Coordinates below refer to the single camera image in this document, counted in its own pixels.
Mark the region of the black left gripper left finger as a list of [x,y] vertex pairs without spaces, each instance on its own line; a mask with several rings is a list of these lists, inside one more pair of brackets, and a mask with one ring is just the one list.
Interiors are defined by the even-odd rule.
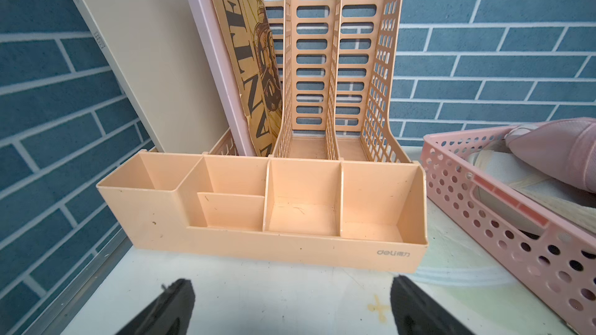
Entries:
[[178,279],[135,316],[117,335],[187,334],[196,296],[189,279]]

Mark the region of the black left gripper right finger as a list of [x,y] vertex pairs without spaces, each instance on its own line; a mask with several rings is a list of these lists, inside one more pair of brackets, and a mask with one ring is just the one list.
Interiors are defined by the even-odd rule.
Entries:
[[472,331],[407,276],[394,277],[390,301],[397,333],[400,335],[473,335]]

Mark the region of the pink baseball cap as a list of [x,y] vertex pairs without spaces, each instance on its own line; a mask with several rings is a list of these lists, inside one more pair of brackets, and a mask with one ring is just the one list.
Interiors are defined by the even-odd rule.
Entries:
[[517,158],[568,185],[595,192],[595,119],[515,127],[505,138]]

